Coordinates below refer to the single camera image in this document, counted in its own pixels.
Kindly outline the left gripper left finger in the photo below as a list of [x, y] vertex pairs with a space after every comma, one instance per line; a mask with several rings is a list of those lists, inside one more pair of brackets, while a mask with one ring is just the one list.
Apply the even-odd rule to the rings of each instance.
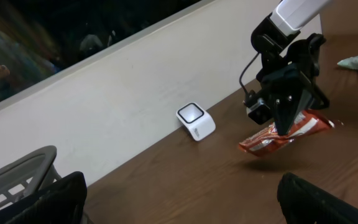
[[86, 196], [84, 175], [76, 171], [0, 210], [0, 224], [87, 223]]

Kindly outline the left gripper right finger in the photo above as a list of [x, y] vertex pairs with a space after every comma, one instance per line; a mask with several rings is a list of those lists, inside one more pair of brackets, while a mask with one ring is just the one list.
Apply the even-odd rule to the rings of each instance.
[[358, 224], [358, 208], [291, 172], [282, 176], [277, 200], [288, 224]]

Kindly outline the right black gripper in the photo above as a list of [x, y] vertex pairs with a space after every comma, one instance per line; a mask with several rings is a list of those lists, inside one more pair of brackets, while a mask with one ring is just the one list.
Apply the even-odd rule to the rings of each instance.
[[303, 110], [330, 106], [330, 100], [316, 84], [320, 73], [319, 50], [325, 42], [324, 35], [313, 33], [307, 39], [290, 44], [284, 57], [262, 57], [257, 80], [279, 136], [289, 133]]

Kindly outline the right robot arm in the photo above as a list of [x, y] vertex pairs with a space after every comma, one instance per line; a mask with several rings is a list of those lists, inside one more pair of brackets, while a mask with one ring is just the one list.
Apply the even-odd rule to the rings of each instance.
[[248, 117], [257, 124], [274, 120], [278, 135], [287, 135], [304, 110], [321, 110], [329, 100], [316, 84], [319, 50], [324, 35], [312, 33], [297, 40], [300, 30], [315, 18], [328, 0], [282, 0], [255, 28], [251, 44], [261, 56], [256, 79], [261, 89], [246, 93]]

